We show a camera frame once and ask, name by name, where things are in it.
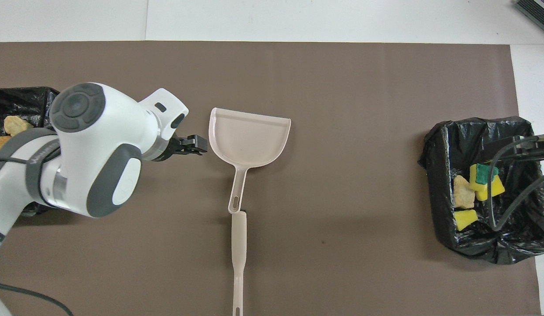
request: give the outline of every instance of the black trash bag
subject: black trash bag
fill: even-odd
[[[481,143],[509,136],[531,136],[531,123],[513,116],[495,120],[470,118],[441,122],[424,138],[418,163],[427,171],[432,219],[438,241],[469,259],[495,264],[514,264],[544,254],[544,185],[516,208],[504,227],[494,232],[484,202],[475,199],[478,220],[458,232],[453,217],[453,179],[469,179],[469,167],[480,161]],[[541,176],[539,162],[499,162],[499,177],[505,192],[493,198],[496,218]]]
[[[0,136],[6,135],[4,119],[9,115],[19,115],[34,127],[49,125],[49,106],[58,94],[59,92],[46,86],[0,89]],[[51,208],[31,203],[22,214],[32,216],[49,209]]]

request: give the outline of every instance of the brown table mat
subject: brown table mat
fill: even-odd
[[[540,313],[532,259],[494,266],[438,244],[416,164],[437,122],[517,114],[508,46],[0,43],[0,87],[81,82],[136,100],[167,88],[190,109],[180,136],[207,137],[213,107],[292,119],[284,153],[246,181],[247,316]],[[78,316],[230,315],[233,173],[212,152],[146,162],[107,218],[21,219],[0,281]],[[57,312],[0,296],[14,314]]]

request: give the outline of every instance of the white robotic arm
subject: white robotic arm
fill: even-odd
[[[205,152],[203,138],[173,136],[186,115],[164,89],[141,102],[98,83],[61,92],[49,114],[55,131],[29,129],[0,150],[0,244],[31,202],[102,217],[129,199],[142,160]]]

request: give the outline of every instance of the beige dustpan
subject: beige dustpan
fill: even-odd
[[[246,172],[270,164],[288,141],[289,118],[276,118],[214,108],[209,118],[209,144],[219,158],[235,166],[229,198],[232,214],[231,255],[235,272],[233,316],[242,316],[242,272],[246,263],[246,213],[240,212]]]

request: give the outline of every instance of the black strap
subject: black strap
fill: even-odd
[[[41,146],[41,148],[27,161],[25,171],[25,183],[29,195],[35,202],[53,208],[55,208],[55,205],[47,203],[43,198],[43,195],[41,195],[41,169],[45,162],[51,160],[51,154],[59,155],[59,148],[59,139],[51,140],[50,142],[47,142],[47,144]]]

